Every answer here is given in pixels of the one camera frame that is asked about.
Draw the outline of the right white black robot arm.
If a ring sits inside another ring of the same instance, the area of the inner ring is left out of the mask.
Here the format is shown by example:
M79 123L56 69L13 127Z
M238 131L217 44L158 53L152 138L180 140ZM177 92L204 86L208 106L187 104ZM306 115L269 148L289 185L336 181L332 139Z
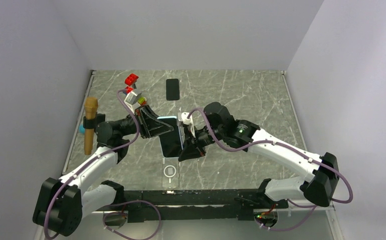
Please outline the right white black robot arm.
M283 200L306 199L319 207L328 207L340 179L337 158L331 153L319 155L286 143L243 119L235 119L227 107L212 102L196 108L205 126L197 129L191 112L178 114L185 139L178 160L198 159L206 155L206 147L217 144L227 152L244 151L269 158L289 168L296 177L265 179L257 191L257 203L270 207Z

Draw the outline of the clear magsafe phone case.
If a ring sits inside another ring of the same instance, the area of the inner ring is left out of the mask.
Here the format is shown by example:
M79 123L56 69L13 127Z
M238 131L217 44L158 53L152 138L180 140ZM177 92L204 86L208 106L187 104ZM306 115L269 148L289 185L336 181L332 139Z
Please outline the clear magsafe phone case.
M162 188L166 190L178 189L179 183L179 162L176 157L163 158L161 170Z

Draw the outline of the phone with blue case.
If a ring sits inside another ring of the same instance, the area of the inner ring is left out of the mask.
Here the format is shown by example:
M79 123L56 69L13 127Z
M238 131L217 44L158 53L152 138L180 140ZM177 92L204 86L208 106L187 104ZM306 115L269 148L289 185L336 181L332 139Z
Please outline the phone with blue case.
M162 155L164 158L178 158L182 146L182 136L180 127L178 126L178 120L176 116L160 116L159 120L169 124L174 129L168 133L164 133L159 136Z

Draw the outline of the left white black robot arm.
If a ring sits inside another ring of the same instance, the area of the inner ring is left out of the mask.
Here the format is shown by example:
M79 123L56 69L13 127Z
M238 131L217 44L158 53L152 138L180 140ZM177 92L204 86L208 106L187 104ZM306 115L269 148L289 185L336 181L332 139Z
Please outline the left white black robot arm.
M71 235L81 220L102 207L118 210L132 204L126 200L124 187L106 180L93 190L92 183L104 172L119 164L138 137L153 138L172 133L175 127L164 122L148 104L123 104L128 116L107 121L98 113L98 102L85 103L83 125L84 151L89 158L71 172L48 178L41 186L33 214L33 222L43 226L45 238Z

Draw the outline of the black phone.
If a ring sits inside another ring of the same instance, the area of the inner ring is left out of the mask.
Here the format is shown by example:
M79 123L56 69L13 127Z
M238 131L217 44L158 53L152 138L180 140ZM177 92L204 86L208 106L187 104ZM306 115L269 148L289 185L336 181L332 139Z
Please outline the black phone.
M180 99L180 81L177 78L166 79L166 100L177 101Z

